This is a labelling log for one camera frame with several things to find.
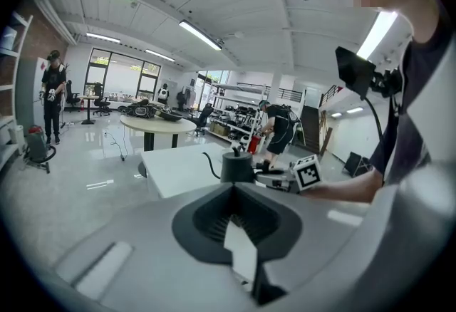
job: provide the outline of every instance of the glossy floor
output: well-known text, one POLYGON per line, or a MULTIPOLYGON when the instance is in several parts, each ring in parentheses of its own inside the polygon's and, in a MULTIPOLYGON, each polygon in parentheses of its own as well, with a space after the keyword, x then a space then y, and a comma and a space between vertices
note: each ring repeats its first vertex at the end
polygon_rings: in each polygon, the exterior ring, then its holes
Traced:
MULTIPOLYGON (((3 174, 1 212, 23 250, 48 265, 116 214, 149 200, 146 180, 138 172, 143 132, 124 128, 119 113, 94 116, 94 125, 81 125, 85 116, 86 113, 65 113, 64 120, 73 121, 74 125, 62 129, 49 175, 25 166, 21 158, 3 174), (125 161, 121 160, 120 151, 128 154, 125 161)), ((180 135, 177 145, 208 142, 229 145, 210 134, 180 135)), ((155 136, 156 150, 170 146, 171 135, 155 136)), ((307 155, 304 150, 290 147, 278 165, 286 166, 307 155)), ((260 159, 261 155, 255 156, 255 160, 260 159)), ((341 173, 343 164, 332 155, 325 155, 321 166, 328 180, 346 178, 341 173)), ((170 176, 173 171, 177 175, 179 170, 170 169, 170 176)))

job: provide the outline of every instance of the office chair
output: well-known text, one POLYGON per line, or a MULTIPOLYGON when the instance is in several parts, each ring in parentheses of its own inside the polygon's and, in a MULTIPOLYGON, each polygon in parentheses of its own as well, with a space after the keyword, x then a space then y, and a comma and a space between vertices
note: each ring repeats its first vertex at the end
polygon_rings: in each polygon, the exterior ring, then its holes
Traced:
POLYGON ((96 107, 98 107, 98 109, 94 111, 93 114, 98 113, 99 115, 103 115, 103 113, 107 113, 108 115, 110 115, 111 109, 108 106, 111 104, 111 102, 103 100, 103 98, 108 99, 108 97, 103 97, 103 86, 101 85, 101 83, 95 83, 93 91, 95 92, 95 95, 98 97, 98 99, 95 99, 93 101, 93 104, 96 107))
POLYGON ((201 135, 206 135, 206 131, 204 131, 204 127, 207 124, 207 119, 211 115, 211 113, 214 112, 214 108, 212 108, 212 104, 208 103, 204 107, 204 109, 201 111, 201 115, 199 115, 198 118, 192 118, 190 121, 192 121, 197 128, 195 129, 195 136, 198 137, 200 134, 201 135))
POLYGON ((71 80, 66 82, 66 102, 71 105, 70 112, 73 112, 75 109, 79 111, 79 108, 75 106, 76 103, 81 101, 81 99, 77 98, 78 94, 71 91, 71 80))

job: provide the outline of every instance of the staircase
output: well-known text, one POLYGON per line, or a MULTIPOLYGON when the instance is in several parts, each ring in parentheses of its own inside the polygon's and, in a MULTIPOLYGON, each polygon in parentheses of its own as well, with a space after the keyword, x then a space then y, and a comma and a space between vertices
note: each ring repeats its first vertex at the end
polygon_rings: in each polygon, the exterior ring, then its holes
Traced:
POLYGON ((299 131, 295 136, 294 144, 314 154, 320 153, 318 109, 305 105, 301 113, 301 122, 304 129, 305 142, 302 138, 302 132, 299 131))

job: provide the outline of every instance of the person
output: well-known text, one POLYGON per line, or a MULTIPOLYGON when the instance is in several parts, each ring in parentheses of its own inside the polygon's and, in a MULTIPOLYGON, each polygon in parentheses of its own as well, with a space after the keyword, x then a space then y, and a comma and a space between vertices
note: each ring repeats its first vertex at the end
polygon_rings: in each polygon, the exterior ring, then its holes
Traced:
POLYGON ((403 77, 402 103, 390 104, 388 124, 383 133, 383 146, 378 144, 370 163, 373 169, 359 177, 333 184, 319 184, 303 196, 353 202, 372 202, 383 186, 383 175, 389 169, 386 184, 399 182, 416 167, 430 161, 417 128, 407 109, 423 89, 445 53, 452 29, 436 0, 358 0, 362 6, 380 7, 403 16, 413 29, 399 67, 403 77))
POLYGON ((289 112, 280 105, 272 105, 267 100, 261 100, 258 107, 268 115, 267 124, 259 132, 262 135, 274 133, 261 166, 263 171, 267 172, 275 165, 277 158, 293 138, 293 124, 291 124, 289 112))
POLYGON ((164 105, 168 105, 168 97, 170 92, 168 90, 168 84, 163 84, 161 89, 158 91, 158 101, 164 105))
POLYGON ((56 144, 60 143, 58 115, 61 111, 62 92, 66 85, 66 70, 60 60, 60 53, 52 50, 48 55, 49 66, 43 73, 40 97, 44 98, 44 130, 46 144, 51 144, 51 122, 56 144))

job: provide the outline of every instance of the table leg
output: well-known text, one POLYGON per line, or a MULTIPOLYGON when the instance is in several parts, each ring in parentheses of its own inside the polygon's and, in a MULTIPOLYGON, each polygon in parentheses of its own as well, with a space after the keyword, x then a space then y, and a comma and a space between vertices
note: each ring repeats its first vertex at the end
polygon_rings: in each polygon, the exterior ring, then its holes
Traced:
MULTIPOLYGON (((153 151, 154 150, 154 134, 144 132, 144 151, 153 151)), ((140 162, 138 165, 138 172, 144 177, 147 178, 147 172, 143 162, 140 162)))
POLYGON ((144 151, 154 150, 154 134, 144 132, 144 151))
POLYGON ((177 133, 175 133, 172 136, 172 144, 171 144, 172 149, 175 149, 177 147, 177 136, 179 136, 177 133))
POLYGON ((95 121, 90 120, 90 99, 87 99, 87 120, 81 122, 82 125, 93 125, 95 121))

